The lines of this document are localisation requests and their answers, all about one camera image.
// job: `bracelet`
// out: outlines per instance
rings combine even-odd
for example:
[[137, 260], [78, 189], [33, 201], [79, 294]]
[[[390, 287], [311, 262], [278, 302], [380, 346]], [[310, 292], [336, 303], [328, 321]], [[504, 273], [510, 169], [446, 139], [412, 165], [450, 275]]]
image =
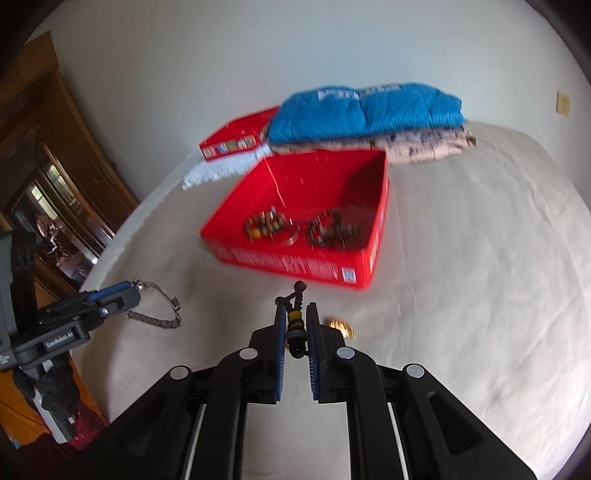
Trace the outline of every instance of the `bracelet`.
[[145, 315], [143, 313], [135, 312], [133, 310], [127, 310], [125, 314], [127, 318], [139, 320], [143, 323], [148, 323], [149, 325], [154, 325], [155, 327], [164, 328], [164, 329], [175, 329], [181, 326], [181, 314], [179, 313], [181, 310], [180, 303], [178, 302], [177, 297], [170, 298], [165, 292], [158, 286], [156, 283], [149, 282], [149, 281], [141, 281], [139, 278], [136, 278], [133, 281], [134, 286], [138, 289], [139, 293], [141, 294], [145, 290], [154, 289], [162, 297], [170, 303], [170, 306], [174, 310], [174, 320], [160, 320], [149, 315]]
[[[313, 220], [287, 219], [284, 213], [277, 212], [272, 206], [250, 216], [244, 224], [244, 232], [251, 242], [268, 237], [272, 244], [279, 247], [289, 247], [304, 235], [312, 247], [336, 248], [347, 247], [352, 239], [361, 240], [359, 227], [350, 223], [343, 223], [340, 212], [334, 208], [320, 212]], [[277, 240], [275, 237], [282, 233], [290, 233], [289, 238]]]

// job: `red box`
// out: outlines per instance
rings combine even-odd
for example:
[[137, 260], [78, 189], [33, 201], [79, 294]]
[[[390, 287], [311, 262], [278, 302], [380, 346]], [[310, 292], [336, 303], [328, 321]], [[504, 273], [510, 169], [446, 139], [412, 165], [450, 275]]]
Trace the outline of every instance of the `red box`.
[[267, 126], [278, 106], [235, 118], [199, 144], [206, 161], [260, 147], [267, 139]]
[[[384, 152], [357, 150], [263, 159], [234, 188], [201, 230], [222, 262], [364, 288], [371, 282], [388, 200]], [[304, 235], [289, 247], [268, 238], [251, 242], [246, 220], [275, 206], [288, 219], [313, 219], [336, 208], [360, 228], [360, 249], [311, 246]]]

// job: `open red box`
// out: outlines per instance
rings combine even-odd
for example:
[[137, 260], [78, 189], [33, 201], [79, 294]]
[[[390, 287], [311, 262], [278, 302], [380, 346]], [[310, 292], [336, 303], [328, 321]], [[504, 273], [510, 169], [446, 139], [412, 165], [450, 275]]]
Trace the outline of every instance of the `open red box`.
[[[384, 152], [315, 151], [268, 157], [234, 188], [201, 230], [222, 262], [268, 272], [364, 288], [371, 282], [384, 229], [388, 170]], [[288, 219], [313, 219], [335, 208], [357, 225], [351, 249], [311, 246], [304, 235], [289, 247], [268, 238], [251, 242], [246, 220], [275, 206]]]

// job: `white wall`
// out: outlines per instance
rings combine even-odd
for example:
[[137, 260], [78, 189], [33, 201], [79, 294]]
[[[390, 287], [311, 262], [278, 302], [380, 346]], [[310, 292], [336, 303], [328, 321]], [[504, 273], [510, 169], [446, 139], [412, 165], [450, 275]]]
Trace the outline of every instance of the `white wall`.
[[524, 0], [66, 0], [47, 25], [83, 117], [140, 198], [235, 116], [325, 84], [413, 81], [532, 135], [591, 205], [591, 88]]

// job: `blue quilt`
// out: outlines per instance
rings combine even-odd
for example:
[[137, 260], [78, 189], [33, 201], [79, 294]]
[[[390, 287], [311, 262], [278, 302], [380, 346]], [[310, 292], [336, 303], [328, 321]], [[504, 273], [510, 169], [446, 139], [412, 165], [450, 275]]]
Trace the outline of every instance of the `blue quilt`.
[[465, 123], [462, 101], [429, 85], [329, 86], [289, 97], [269, 125], [272, 144], [364, 137]]

